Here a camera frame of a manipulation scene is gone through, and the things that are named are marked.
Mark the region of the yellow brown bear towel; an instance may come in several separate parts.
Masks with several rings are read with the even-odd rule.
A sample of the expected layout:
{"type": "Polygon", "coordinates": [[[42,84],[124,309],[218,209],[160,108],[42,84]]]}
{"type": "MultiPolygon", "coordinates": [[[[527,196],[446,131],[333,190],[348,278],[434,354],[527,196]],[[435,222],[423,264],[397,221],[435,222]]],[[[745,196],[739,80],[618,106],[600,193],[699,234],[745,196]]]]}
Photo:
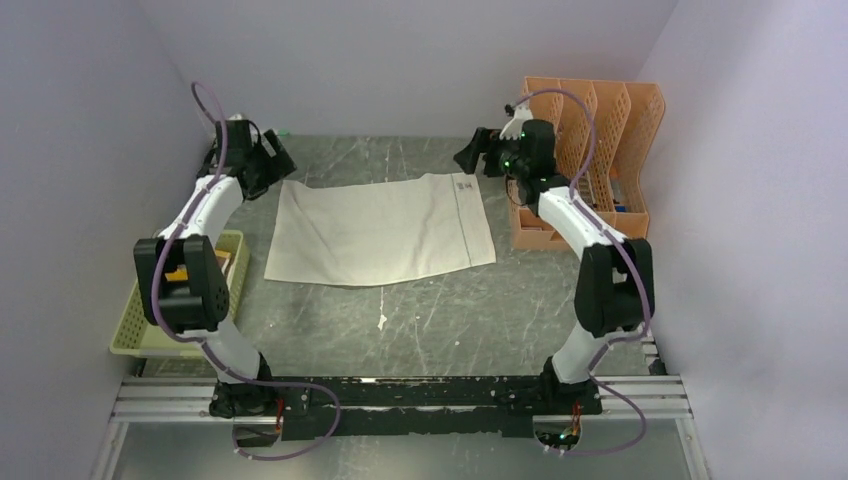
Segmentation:
{"type": "MultiPolygon", "coordinates": [[[[229,275],[229,269],[232,264],[233,253],[221,249],[216,249],[214,253],[218,269],[220,270],[224,279],[227,279],[229,275]]],[[[189,280],[190,273],[200,272],[201,268],[205,264],[206,262],[203,259],[193,262],[191,267],[189,267],[185,263],[179,264],[172,271],[164,273],[165,281],[170,283],[186,282],[189,280]]]]}

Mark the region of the white towel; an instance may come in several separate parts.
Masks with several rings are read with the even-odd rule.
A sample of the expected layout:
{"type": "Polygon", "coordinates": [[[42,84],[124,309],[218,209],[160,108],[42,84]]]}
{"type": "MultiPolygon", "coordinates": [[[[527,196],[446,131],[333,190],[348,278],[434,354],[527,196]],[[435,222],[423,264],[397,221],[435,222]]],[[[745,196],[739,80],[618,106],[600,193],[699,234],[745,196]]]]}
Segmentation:
{"type": "Polygon", "coordinates": [[[413,180],[310,188],[285,181],[264,277],[341,287],[385,286],[493,264],[478,180],[413,180]]]}

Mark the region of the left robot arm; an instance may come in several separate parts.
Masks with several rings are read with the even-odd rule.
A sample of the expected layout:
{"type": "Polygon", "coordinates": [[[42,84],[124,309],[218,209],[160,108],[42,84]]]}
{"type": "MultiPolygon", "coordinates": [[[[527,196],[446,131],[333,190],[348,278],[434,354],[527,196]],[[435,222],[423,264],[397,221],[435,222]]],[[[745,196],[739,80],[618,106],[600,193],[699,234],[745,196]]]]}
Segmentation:
{"type": "Polygon", "coordinates": [[[296,166],[274,131],[251,120],[217,124],[225,146],[213,145],[190,199],[175,220],[133,249],[147,321],[178,343],[196,346],[213,365],[217,383],[209,413],[218,418],[281,412],[264,356],[237,329],[227,276],[215,246],[230,216],[296,166]]]}

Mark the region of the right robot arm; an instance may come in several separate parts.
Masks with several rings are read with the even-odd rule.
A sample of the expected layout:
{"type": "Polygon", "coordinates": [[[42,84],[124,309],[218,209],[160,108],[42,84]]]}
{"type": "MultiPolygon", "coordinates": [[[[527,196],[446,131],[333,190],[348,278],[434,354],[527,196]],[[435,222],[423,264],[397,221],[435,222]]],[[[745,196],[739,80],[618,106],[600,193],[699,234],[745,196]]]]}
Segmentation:
{"type": "Polygon", "coordinates": [[[571,180],[558,173],[554,147],[550,122],[526,120],[514,137],[477,129],[454,160],[467,174],[482,163],[485,175],[513,180],[521,205],[550,225],[578,257],[577,323],[546,361],[538,388],[542,406],[562,414],[576,403],[612,346],[645,338],[655,299],[649,242],[627,237],[592,211],[571,180]]]}

